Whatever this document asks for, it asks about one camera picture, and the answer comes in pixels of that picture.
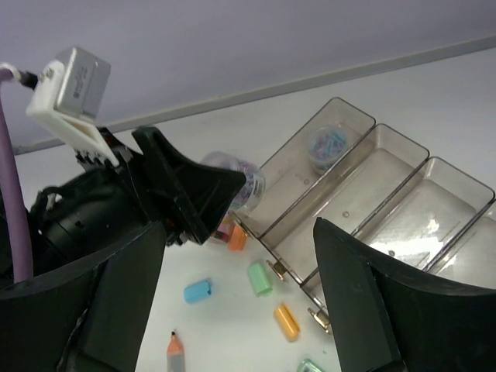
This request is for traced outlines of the pink cap glue bottle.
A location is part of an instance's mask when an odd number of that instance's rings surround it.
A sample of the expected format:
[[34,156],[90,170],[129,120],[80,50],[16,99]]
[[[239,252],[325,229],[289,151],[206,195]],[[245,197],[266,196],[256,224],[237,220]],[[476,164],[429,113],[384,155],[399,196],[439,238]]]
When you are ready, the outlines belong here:
[[216,231],[212,234],[212,238],[219,243],[228,243],[233,233],[234,225],[232,216],[226,214]]

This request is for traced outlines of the orange tip grey highlighter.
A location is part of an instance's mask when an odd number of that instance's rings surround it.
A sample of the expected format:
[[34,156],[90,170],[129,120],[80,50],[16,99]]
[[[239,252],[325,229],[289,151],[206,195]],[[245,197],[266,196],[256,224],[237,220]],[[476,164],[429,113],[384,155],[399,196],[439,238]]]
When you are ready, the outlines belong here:
[[167,372],[185,372],[184,346],[177,332],[173,330],[167,346]]

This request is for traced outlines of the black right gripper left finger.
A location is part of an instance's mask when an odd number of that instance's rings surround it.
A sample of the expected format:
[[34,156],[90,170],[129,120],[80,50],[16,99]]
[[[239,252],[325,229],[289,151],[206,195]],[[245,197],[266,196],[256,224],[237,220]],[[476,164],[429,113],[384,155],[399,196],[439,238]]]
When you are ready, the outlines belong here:
[[3,371],[133,371],[166,243],[159,223],[1,291]]

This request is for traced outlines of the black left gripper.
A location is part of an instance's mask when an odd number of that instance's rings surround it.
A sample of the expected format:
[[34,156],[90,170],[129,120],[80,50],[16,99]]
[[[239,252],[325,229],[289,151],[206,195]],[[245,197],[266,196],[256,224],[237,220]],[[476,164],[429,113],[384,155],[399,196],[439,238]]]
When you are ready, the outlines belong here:
[[152,127],[133,132],[135,151],[106,129],[103,139],[117,156],[77,156],[83,173],[40,191],[29,211],[33,272],[56,270],[157,223],[162,247],[184,237],[202,245],[246,183],[244,173],[196,163]]

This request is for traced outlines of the green capped highlighter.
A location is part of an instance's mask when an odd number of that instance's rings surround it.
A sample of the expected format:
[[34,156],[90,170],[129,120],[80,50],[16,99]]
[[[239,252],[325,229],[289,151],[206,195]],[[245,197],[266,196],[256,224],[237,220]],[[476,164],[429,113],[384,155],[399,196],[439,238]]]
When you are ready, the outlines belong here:
[[297,372],[320,372],[320,368],[310,358],[304,358],[298,365]]

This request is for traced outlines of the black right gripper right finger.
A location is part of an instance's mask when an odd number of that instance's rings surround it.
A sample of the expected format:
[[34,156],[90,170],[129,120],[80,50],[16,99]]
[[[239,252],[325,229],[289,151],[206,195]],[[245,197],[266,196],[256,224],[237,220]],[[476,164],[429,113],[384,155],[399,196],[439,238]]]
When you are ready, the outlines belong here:
[[330,221],[315,255],[344,371],[493,371],[495,292],[438,277]]

